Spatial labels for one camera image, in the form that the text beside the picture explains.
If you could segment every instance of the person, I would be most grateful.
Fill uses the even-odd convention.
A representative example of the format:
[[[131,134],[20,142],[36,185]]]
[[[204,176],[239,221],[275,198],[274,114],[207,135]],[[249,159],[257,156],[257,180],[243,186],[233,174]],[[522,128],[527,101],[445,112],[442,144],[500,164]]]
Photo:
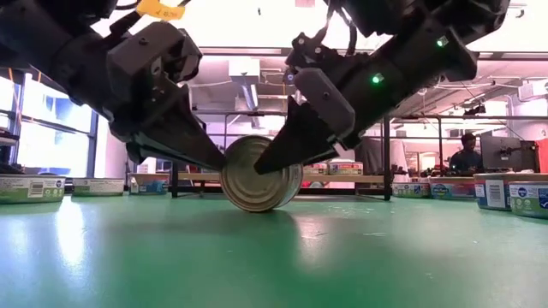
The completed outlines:
[[[474,150],[476,147],[476,136],[466,133],[461,137],[462,147],[450,159],[450,168],[460,172],[479,171],[483,169],[481,155]]]

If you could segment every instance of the computer monitor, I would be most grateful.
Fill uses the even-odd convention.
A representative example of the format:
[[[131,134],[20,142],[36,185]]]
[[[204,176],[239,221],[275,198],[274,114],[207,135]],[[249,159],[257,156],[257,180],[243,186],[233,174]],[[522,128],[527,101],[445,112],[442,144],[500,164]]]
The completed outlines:
[[[518,138],[481,136],[479,143],[484,169],[522,169],[521,142]]]

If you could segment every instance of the can with label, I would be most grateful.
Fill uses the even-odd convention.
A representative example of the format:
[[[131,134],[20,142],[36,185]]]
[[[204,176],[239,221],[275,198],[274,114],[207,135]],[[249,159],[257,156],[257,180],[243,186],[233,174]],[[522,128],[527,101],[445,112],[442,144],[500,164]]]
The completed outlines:
[[[330,162],[329,175],[363,175],[363,163]]]
[[[433,198],[443,200],[474,200],[473,177],[432,177],[430,192]]]
[[[59,202],[64,195],[64,176],[0,175],[0,204]]]
[[[327,163],[313,163],[303,168],[305,175],[327,175]]]
[[[154,195],[168,192],[168,174],[129,174],[129,194]]]
[[[109,197],[122,196],[124,179],[73,179],[75,197]]]
[[[246,136],[225,152],[227,164],[220,181],[224,194],[234,205],[250,212],[265,212],[287,204],[301,188],[302,165],[259,175],[253,165],[271,143],[263,136]]]
[[[548,181],[546,174],[474,175],[476,200],[481,209],[512,210],[509,183],[514,181]]]
[[[548,181],[510,182],[509,189],[512,213],[548,219]]]
[[[428,183],[393,183],[392,194],[399,198],[430,198]]]

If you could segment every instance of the yellow tag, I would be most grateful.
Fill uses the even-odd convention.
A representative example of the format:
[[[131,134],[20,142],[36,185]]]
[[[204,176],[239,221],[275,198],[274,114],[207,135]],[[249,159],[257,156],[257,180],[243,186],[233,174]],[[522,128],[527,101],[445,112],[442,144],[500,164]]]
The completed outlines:
[[[142,0],[136,10],[141,15],[150,15],[163,21],[180,20],[185,14],[184,7],[169,7],[161,4],[159,0]]]

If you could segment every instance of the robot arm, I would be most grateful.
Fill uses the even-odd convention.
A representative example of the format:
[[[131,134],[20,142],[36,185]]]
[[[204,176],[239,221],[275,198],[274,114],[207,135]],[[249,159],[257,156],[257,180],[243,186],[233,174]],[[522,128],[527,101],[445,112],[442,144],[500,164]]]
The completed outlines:
[[[341,56],[321,35],[301,33],[286,63],[307,101],[289,98],[288,120],[255,169],[336,157],[335,143],[355,148],[365,130],[432,79],[473,79],[478,54],[466,44],[497,30],[508,7],[509,0],[331,0],[330,9],[345,8],[364,35],[393,37],[371,55]]]
[[[221,169],[224,155],[190,110],[188,87],[202,57],[183,30],[154,22],[102,38],[90,25],[116,0],[11,0],[0,4],[0,44],[110,122],[130,158],[164,157]]]
[[[299,35],[286,63],[307,101],[289,98],[287,123],[255,168],[267,173],[335,157],[335,143],[356,147],[363,131],[437,76],[472,79],[477,54],[466,44],[497,30],[508,6],[509,0],[330,0],[331,14],[346,9],[352,18],[352,39],[356,29],[393,37],[371,55],[354,55],[351,44],[340,56],[321,44],[325,34]],[[90,26],[115,7],[116,0],[0,1],[0,56],[21,57],[75,103],[109,119],[137,163],[165,157],[220,170],[223,154],[191,113],[188,88],[177,85],[198,73],[199,49],[165,22],[135,35],[111,28],[102,38]]]

